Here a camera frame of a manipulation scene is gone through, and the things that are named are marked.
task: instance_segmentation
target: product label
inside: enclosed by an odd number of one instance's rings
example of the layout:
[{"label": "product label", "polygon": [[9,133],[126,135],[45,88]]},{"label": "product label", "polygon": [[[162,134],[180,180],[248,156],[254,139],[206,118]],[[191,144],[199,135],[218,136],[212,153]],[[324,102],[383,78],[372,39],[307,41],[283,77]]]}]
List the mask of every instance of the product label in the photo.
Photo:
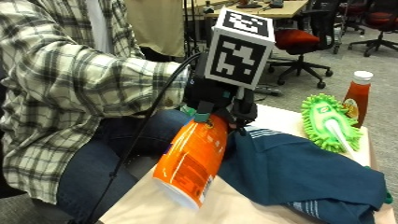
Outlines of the product label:
[{"label": "product label", "polygon": [[343,103],[343,107],[348,110],[345,115],[351,119],[357,119],[359,117],[359,110],[357,104],[352,99],[347,99]]},{"label": "product label", "polygon": [[211,115],[204,122],[188,123],[175,135],[162,155],[152,177],[179,189],[200,207],[220,164],[226,122]]}]

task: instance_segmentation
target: plaid shirt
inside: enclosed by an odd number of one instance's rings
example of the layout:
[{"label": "plaid shirt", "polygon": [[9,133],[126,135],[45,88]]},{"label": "plaid shirt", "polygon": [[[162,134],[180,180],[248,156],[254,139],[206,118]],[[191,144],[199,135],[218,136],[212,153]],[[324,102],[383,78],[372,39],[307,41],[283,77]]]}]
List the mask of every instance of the plaid shirt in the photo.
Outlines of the plaid shirt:
[{"label": "plaid shirt", "polygon": [[[178,67],[142,59],[123,0],[99,2],[112,55],[93,49],[83,0],[0,1],[3,175],[10,186],[49,203],[67,161],[101,119],[147,109]],[[186,70],[159,109],[179,103],[184,81]]]}]

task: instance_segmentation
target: jeans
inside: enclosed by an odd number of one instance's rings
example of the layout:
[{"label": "jeans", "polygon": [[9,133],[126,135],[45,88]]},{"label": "jeans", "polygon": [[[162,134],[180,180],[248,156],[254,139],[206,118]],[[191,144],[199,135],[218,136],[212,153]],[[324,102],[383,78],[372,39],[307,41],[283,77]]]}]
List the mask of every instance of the jeans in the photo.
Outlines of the jeans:
[{"label": "jeans", "polygon": [[[134,154],[159,156],[188,117],[178,110],[162,110],[150,118],[134,147]],[[66,165],[57,189],[57,206],[74,217],[75,223],[94,222],[131,189],[138,179],[122,166],[102,198],[93,218],[90,211],[103,193],[108,173],[119,156],[130,148],[140,119],[103,119],[90,141]]]}]

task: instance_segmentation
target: flannel shirt sleeve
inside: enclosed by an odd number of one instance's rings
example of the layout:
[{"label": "flannel shirt sleeve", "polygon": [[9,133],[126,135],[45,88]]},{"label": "flannel shirt sleeve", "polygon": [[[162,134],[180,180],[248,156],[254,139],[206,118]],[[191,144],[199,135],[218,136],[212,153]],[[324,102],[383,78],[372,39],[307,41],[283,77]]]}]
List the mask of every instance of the flannel shirt sleeve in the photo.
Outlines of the flannel shirt sleeve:
[{"label": "flannel shirt sleeve", "polygon": [[[7,72],[2,83],[19,86],[49,106],[93,116],[127,116],[148,108],[178,63],[116,58],[79,45],[29,1],[5,1],[0,8],[0,61]],[[179,104],[186,70],[159,108]]]}]

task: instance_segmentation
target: red sauce bottle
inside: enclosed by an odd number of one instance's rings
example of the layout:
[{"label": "red sauce bottle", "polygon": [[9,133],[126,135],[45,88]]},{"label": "red sauce bottle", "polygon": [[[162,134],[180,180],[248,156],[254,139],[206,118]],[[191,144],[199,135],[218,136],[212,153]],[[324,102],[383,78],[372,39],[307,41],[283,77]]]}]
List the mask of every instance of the red sauce bottle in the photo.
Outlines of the red sauce bottle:
[{"label": "red sauce bottle", "polygon": [[349,88],[343,100],[343,106],[348,109],[345,113],[347,117],[357,121],[357,123],[352,125],[356,128],[360,128],[367,113],[371,78],[372,73],[369,72],[353,72]]}]

